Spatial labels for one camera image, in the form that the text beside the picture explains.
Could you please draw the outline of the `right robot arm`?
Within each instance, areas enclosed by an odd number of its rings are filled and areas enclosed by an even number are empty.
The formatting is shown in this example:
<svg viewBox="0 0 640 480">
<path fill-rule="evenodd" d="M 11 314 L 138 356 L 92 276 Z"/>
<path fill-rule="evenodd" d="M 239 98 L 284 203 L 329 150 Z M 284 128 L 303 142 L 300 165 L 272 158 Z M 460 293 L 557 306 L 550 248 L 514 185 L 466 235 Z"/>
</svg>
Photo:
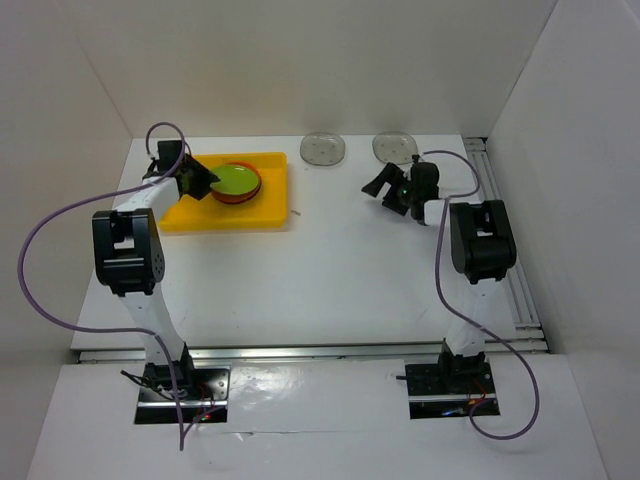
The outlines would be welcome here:
<svg viewBox="0 0 640 480">
<path fill-rule="evenodd" d="M 507 209 L 501 200 L 469 203 L 463 194 L 443 197 L 440 194 L 438 167 L 412 158 L 408 170 L 388 163 L 361 191 L 377 197 L 382 188 L 382 206 L 394 213 L 425 225 L 427 211 L 440 202 L 443 213 L 438 225 L 435 259 L 436 293 L 444 299 L 441 280 L 444 241 L 450 242 L 451 264 L 467 281 L 463 305 L 454 307 L 446 300 L 445 309 L 454 319 L 442 342 L 436 373 L 430 377 L 447 393 L 459 394 L 466 389 L 481 391 L 485 372 L 485 339 L 496 339 L 490 331 L 491 320 L 482 312 L 499 283 L 515 266 L 517 248 Z"/>
</svg>

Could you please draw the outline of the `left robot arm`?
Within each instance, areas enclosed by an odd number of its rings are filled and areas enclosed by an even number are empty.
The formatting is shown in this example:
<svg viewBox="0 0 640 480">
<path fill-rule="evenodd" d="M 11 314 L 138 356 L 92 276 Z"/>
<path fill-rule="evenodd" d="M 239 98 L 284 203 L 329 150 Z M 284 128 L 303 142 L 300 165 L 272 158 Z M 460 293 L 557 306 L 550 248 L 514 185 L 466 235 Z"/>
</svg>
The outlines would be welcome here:
<svg viewBox="0 0 640 480">
<path fill-rule="evenodd" d="M 144 332 L 141 385 L 176 399 L 196 390 L 197 374 L 177 333 L 161 289 L 166 261 L 157 221 L 184 197 L 202 200 L 218 177 L 192 157 L 181 140 L 157 143 L 140 188 L 113 210 L 92 218 L 98 281 L 117 296 Z"/>
</svg>

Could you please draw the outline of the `clear plate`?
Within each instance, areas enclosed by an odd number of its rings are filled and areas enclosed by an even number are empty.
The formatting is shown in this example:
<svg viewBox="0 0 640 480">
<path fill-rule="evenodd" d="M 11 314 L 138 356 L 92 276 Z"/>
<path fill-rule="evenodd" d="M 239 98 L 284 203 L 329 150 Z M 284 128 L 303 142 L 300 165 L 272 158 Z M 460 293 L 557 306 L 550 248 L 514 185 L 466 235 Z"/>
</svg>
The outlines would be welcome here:
<svg viewBox="0 0 640 480">
<path fill-rule="evenodd" d="M 382 163 L 406 165 L 418 154 L 415 139 L 404 132 L 383 132 L 372 140 L 374 156 Z"/>
<path fill-rule="evenodd" d="M 346 143 L 337 134 L 313 132 L 302 139 L 299 153 L 302 160 L 312 166 L 332 167 L 345 158 Z"/>
</svg>

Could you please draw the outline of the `orange plate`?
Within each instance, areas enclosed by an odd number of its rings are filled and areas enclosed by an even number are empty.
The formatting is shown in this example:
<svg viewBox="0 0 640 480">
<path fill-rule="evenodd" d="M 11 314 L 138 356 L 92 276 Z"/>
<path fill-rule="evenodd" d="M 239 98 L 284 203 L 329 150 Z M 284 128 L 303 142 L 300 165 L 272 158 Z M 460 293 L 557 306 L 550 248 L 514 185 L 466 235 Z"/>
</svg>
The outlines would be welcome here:
<svg viewBox="0 0 640 480">
<path fill-rule="evenodd" d="M 239 195 L 225 194 L 225 193 L 220 193 L 218 191 L 213 190 L 211 192 L 211 195 L 215 200 L 223 204 L 237 205 L 237 204 L 242 204 L 242 203 L 251 201 L 253 198 L 255 198 L 258 195 L 260 190 L 261 190 L 261 187 L 258 186 L 249 192 L 239 194 Z"/>
<path fill-rule="evenodd" d="M 252 165 L 250 163 L 246 163 L 246 162 L 235 162 L 234 165 L 241 166 L 241 167 L 244 167 L 244 168 L 252 171 L 254 173 L 256 179 L 257 179 L 256 180 L 257 184 L 254 187 L 254 190 L 259 190 L 261 188 L 262 183 L 263 183 L 262 176 L 260 175 L 260 171 L 254 165 Z"/>
</svg>

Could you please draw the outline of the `green plate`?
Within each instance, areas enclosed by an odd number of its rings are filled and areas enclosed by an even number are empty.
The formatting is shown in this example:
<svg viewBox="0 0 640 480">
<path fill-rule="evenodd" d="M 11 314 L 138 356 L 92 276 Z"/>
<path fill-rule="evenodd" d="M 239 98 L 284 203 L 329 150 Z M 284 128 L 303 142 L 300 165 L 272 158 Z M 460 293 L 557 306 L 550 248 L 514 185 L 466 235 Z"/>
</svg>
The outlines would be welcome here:
<svg viewBox="0 0 640 480">
<path fill-rule="evenodd" d="M 224 164 L 214 167 L 211 173 L 216 177 L 211 184 L 214 193 L 229 196 L 243 196 L 256 190 L 261 179 L 259 174 L 248 166 Z"/>
</svg>

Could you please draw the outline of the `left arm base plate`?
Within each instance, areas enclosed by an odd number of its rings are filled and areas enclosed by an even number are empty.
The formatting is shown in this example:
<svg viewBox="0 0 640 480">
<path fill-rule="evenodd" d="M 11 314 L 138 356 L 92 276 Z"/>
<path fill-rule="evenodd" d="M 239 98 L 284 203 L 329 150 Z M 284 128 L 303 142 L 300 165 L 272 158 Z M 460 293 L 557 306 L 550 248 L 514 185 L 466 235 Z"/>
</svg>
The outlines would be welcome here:
<svg viewBox="0 0 640 480">
<path fill-rule="evenodd" d="M 134 416 L 135 425 L 171 425 L 177 423 L 173 392 L 151 387 L 148 380 L 134 376 L 139 394 Z M 194 371 L 194 384 L 179 390 L 186 425 L 197 420 L 201 424 L 226 423 L 231 368 L 216 366 Z"/>
</svg>

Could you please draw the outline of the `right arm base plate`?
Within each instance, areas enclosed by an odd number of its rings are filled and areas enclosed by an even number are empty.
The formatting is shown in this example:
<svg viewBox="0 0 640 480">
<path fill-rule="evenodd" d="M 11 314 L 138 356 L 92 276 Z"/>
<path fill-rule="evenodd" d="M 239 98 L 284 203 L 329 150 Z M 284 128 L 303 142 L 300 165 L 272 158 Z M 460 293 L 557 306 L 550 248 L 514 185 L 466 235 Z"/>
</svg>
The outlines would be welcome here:
<svg viewBox="0 0 640 480">
<path fill-rule="evenodd" d="M 395 379 L 406 386 L 411 420 L 463 418 L 473 407 L 476 416 L 499 416 L 492 370 L 445 381 L 436 364 L 406 364 Z"/>
</svg>

